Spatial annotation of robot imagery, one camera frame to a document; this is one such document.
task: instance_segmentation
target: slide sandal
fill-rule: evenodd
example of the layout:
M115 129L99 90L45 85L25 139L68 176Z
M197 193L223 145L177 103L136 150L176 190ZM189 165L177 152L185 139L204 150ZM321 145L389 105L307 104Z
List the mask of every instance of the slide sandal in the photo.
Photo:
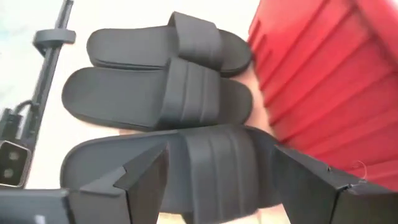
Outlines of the slide sandal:
M83 121L141 131L242 124L252 110L245 85L180 58L164 70L82 68L67 80L62 102Z
M141 29L101 29L87 41L88 56L97 67L158 70L170 57L237 75L249 66L252 53L235 34L212 22L173 12L167 26Z
M61 186L79 189L165 142L169 173L160 212L182 214L187 223L221 223L280 203L270 171L276 140L232 124L83 142L66 156Z

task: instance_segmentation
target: black slide sandal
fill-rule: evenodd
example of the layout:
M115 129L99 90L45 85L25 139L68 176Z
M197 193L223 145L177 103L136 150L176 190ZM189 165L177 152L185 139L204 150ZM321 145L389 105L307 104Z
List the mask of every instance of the black slide sandal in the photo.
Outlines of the black slide sandal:
M83 68L67 80L62 102L83 121L141 131L242 124L252 110L245 85L180 58L164 70Z
M169 178L160 212L183 214L187 223L221 223L280 203L270 170L276 140L230 124L81 143L63 162L61 186L79 189L165 142Z
M170 57L180 57L222 77L245 71L252 59L248 44L237 35L179 12L167 26L97 30L87 41L87 52L97 67L158 70Z

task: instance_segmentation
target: black cable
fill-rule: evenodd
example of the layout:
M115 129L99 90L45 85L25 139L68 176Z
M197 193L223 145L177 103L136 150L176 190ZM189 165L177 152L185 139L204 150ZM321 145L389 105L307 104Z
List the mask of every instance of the black cable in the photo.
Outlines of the black cable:
M19 104L15 107L14 111L12 111L12 113L13 113L14 115L17 115L17 114L19 114L26 106L29 106L29 105L30 105L30 108L32 108L32 107L35 106L35 105L33 104L33 101L32 101L32 100L25 100L25 101L23 101L22 103L19 103Z

